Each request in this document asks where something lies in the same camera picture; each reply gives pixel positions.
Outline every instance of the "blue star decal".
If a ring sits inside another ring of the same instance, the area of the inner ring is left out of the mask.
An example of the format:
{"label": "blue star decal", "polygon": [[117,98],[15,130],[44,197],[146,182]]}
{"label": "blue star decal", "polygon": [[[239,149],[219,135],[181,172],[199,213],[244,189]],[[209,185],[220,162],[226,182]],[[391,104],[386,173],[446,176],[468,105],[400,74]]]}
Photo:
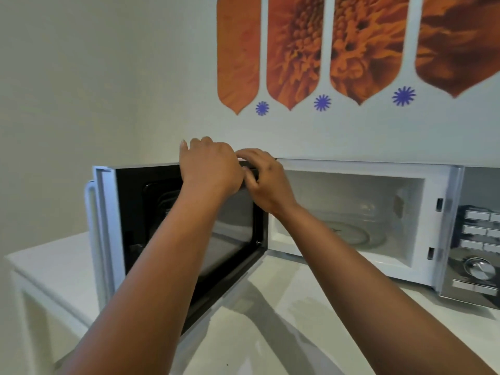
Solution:
{"label": "blue star decal", "polygon": [[261,101],[255,107],[255,111],[259,116],[266,115],[269,112],[269,104],[265,101]]}
{"label": "blue star decal", "polygon": [[316,97],[316,100],[314,101],[314,107],[316,108],[316,110],[323,112],[330,107],[331,103],[332,99],[330,99],[327,95],[322,94],[321,96]]}
{"label": "blue star decal", "polygon": [[414,100],[415,96],[415,90],[411,87],[403,87],[403,89],[398,88],[397,92],[394,92],[392,102],[398,107],[403,107],[405,104],[409,105],[409,103]]}

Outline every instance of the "white wall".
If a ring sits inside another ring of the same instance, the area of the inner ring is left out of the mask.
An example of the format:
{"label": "white wall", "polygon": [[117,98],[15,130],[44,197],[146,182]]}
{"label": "white wall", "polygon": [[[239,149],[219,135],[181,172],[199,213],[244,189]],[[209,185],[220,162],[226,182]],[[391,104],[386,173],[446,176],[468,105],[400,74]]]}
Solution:
{"label": "white wall", "polygon": [[[261,50],[257,98],[236,116],[216,88],[216,1],[144,0],[139,13],[139,121],[146,161],[176,160],[182,138],[211,135],[234,148],[262,147],[277,157],[441,162],[500,166],[500,75],[453,99],[421,81],[414,68],[422,0],[411,0],[402,69],[388,88],[362,106],[336,92],[328,71],[291,112],[274,101],[265,84],[266,45]],[[327,0],[325,26],[333,21]],[[266,5],[263,5],[266,17]],[[263,32],[266,32],[264,20]],[[329,64],[331,29],[325,28],[322,62]],[[397,107],[398,87],[416,88],[415,102]],[[328,94],[333,104],[317,112],[313,100]],[[265,100],[270,113],[259,117]]]}
{"label": "white wall", "polygon": [[[93,164],[137,162],[125,0],[0,0],[0,258],[84,232]],[[24,373],[7,265],[0,372]]]}

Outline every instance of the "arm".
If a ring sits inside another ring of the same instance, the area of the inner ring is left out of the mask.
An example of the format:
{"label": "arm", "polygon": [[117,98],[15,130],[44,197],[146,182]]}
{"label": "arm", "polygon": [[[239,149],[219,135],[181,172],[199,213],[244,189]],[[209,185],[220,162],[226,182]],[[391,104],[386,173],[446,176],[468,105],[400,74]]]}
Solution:
{"label": "arm", "polygon": [[64,366],[70,375],[166,374],[217,211],[243,171],[226,143],[183,141],[184,184],[171,212]]}
{"label": "arm", "polygon": [[290,233],[335,312],[378,375],[495,375],[475,353],[325,224],[300,207],[283,166],[257,149],[236,152],[259,170],[245,182]]}

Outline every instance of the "white microwave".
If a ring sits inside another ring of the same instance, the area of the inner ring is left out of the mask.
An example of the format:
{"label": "white microwave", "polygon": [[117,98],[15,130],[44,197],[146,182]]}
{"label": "white microwave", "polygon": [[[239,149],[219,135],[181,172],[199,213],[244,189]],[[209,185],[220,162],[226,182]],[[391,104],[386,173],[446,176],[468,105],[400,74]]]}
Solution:
{"label": "white microwave", "polygon": [[[500,169],[279,161],[297,201],[387,276],[500,308],[500,234],[494,236]],[[182,179],[178,163],[93,171],[86,204],[102,308],[168,214]],[[217,217],[184,331],[266,254],[303,260],[288,232],[242,185]]]}

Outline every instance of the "orange petal panel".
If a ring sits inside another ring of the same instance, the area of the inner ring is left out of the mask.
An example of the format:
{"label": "orange petal panel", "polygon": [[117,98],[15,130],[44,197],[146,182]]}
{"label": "orange petal panel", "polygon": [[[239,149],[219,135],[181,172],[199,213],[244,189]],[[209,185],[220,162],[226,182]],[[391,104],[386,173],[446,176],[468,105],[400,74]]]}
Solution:
{"label": "orange petal panel", "polygon": [[217,93],[239,114],[259,92],[261,0],[217,0]]}
{"label": "orange petal panel", "polygon": [[292,109],[320,80],[324,0],[269,0],[267,90]]}
{"label": "orange petal panel", "polygon": [[359,105],[396,78],[409,0],[335,0],[330,81]]}
{"label": "orange petal panel", "polygon": [[453,97],[497,73],[500,0],[423,0],[415,67]]}

